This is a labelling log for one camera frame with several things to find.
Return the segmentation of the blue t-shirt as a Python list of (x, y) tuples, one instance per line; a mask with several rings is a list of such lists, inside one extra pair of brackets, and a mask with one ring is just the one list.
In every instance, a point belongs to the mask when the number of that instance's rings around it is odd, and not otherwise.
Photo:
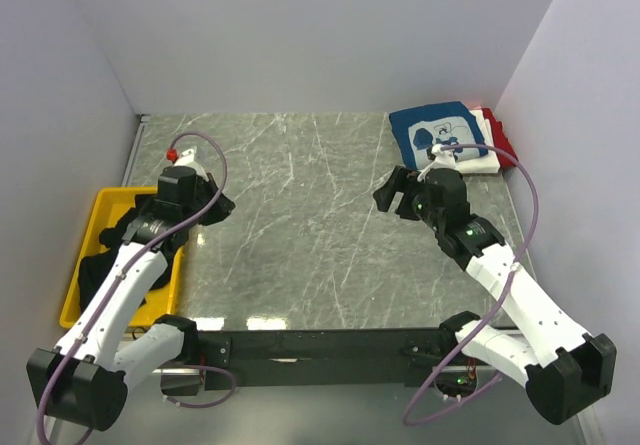
[(395, 111), (389, 114), (389, 121), (406, 168), (426, 167), (430, 162), (427, 151), (437, 144), (453, 146), (456, 161), (485, 155), (486, 149), (460, 147), (485, 142), (475, 117), (459, 101)]

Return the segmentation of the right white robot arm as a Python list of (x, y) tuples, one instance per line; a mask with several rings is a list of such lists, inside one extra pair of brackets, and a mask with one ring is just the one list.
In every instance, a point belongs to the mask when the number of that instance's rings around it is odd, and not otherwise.
[(559, 425), (607, 396), (617, 349), (605, 334), (593, 335), (565, 313), (521, 265), (519, 256), (487, 219), (472, 213), (462, 175), (452, 169), (421, 176), (394, 168), (373, 194), (386, 212), (395, 195), (405, 220), (421, 221), (440, 250), (496, 301), (520, 334), (490, 326), (488, 318), (461, 312), (442, 322), (433, 351), (441, 361), (431, 375), (466, 358), (477, 359), (520, 384), (535, 410)]

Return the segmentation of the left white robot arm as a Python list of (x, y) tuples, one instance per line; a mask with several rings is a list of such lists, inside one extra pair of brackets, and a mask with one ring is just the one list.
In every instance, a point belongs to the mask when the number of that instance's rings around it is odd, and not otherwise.
[(115, 261), (75, 325), (50, 350), (37, 349), (26, 366), (37, 414), (105, 431), (129, 392), (160, 366), (186, 367), (200, 355), (194, 321), (165, 314), (133, 344), (120, 340), (153, 284), (195, 225), (225, 220), (234, 208), (199, 165), (163, 170), (157, 191), (124, 233)]

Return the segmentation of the folded white t-shirt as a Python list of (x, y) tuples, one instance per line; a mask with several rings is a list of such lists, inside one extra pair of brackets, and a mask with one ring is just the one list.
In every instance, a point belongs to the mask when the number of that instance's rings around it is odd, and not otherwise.
[[(488, 116), (480, 109), (471, 109), (476, 123), (482, 132), (486, 145), (494, 145), (494, 134)], [(497, 174), (500, 171), (500, 163), (497, 154), (492, 150), (484, 150), (485, 155), (474, 159), (457, 162), (457, 170), (463, 175)]]

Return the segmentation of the folded red t-shirt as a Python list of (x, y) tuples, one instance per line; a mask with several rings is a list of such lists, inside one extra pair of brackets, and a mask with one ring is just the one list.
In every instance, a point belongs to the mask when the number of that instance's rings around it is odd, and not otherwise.
[[(518, 159), (517, 154), (515, 153), (509, 139), (507, 138), (504, 132), (504, 127), (502, 122), (495, 118), (493, 112), (489, 108), (482, 108), (481, 111), (482, 111), (483, 117), (489, 121), (494, 146), (500, 150), (503, 150), (504, 152), (511, 155), (515, 159)], [(500, 165), (500, 169), (502, 171), (506, 171), (508, 169), (515, 167), (515, 165), (510, 159), (508, 159), (507, 157), (504, 157), (501, 154), (498, 155), (498, 162)]]

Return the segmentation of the black base bar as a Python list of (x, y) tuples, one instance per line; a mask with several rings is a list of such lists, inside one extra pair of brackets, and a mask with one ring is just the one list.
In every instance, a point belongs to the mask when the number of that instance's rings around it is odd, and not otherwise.
[(241, 387), (417, 387), (453, 348), (439, 328), (201, 331), (178, 361), (227, 370)]

